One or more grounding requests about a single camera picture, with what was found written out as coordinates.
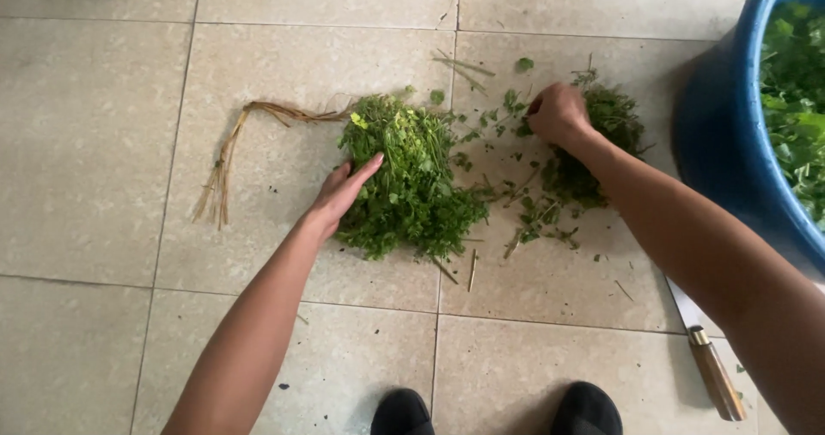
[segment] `knife blade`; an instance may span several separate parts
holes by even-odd
[[[708,396],[716,407],[719,417],[736,422],[745,420],[748,415],[742,406],[742,400],[739,399],[736,389],[727,376],[716,348],[699,323],[699,307],[679,288],[679,285],[673,283],[670,278],[665,278],[673,294],[675,306],[681,315],[681,321],[685,324],[687,340],[691,345],[691,353],[696,360],[696,366],[699,367],[699,374],[705,382]]]

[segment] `tiled floor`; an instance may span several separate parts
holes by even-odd
[[[245,102],[324,110],[412,84],[413,101],[444,89],[472,117],[508,88],[571,79],[592,53],[639,100],[648,161],[675,175],[675,92],[743,1],[0,0],[0,435],[159,433],[234,295],[341,159],[340,125],[253,114],[231,224],[192,224]],[[496,71],[489,97],[432,62],[437,49]],[[459,178],[524,179],[516,147],[546,153],[510,134],[489,153],[470,144],[477,168]],[[627,433],[781,432],[713,328],[749,413],[719,419],[663,278],[617,214],[574,222],[580,250],[541,240],[505,261],[516,222],[495,209],[472,235],[485,240],[472,293],[408,252],[367,262],[330,242],[278,377],[290,387],[254,432],[366,433],[382,393],[410,386],[439,433],[531,433],[578,379],[608,390]],[[462,282],[465,264],[451,267]]]

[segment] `person's right hand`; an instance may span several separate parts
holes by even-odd
[[[582,92],[570,84],[555,83],[542,90],[527,109],[530,129],[548,144],[562,148],[593,132]]]

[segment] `blue plastic tub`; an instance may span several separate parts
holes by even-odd
[[[762,35],[773,7],[748,0],[737,26],[702,55],[678,102],[673,152],[687,185],[754,229],[812,279],[825,280],[825,239],[782,176],[759,97]]]

